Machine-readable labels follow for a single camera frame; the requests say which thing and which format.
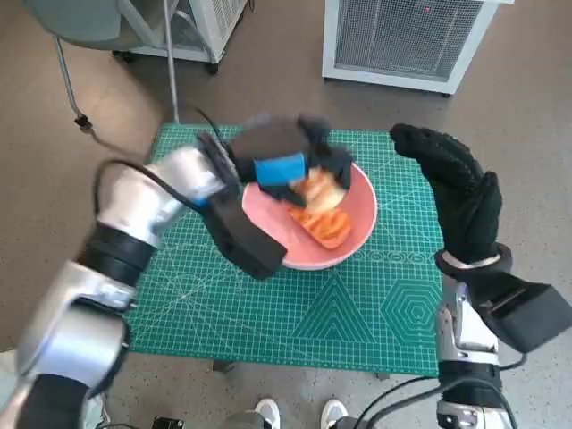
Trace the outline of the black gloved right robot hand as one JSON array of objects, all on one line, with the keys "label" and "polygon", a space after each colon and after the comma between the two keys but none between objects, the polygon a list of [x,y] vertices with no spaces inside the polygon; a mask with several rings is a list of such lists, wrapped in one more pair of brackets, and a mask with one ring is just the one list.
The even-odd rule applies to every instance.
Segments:
[{"label": "black gloved right robot hand", "polygon": [[496,172],[446,133],[398,123],[390,129],[398,155],[411,158],[432,187],[444,249],[466,265],[499,254],[502,195]]}]

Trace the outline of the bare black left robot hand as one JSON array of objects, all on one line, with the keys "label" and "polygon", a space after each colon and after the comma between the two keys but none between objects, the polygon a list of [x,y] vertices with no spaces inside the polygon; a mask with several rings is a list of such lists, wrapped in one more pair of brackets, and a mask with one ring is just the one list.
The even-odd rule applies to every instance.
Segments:
[{"label": "bare black left robot hand", "polygon": [[330,124],[322,117],[265,117],[228,143],[228,153],[244,183],[255,183],[270,197],[304,207],[307,202],[290,185],[313,168],[330,173],[348,190],[353,156],[329,143]]}]

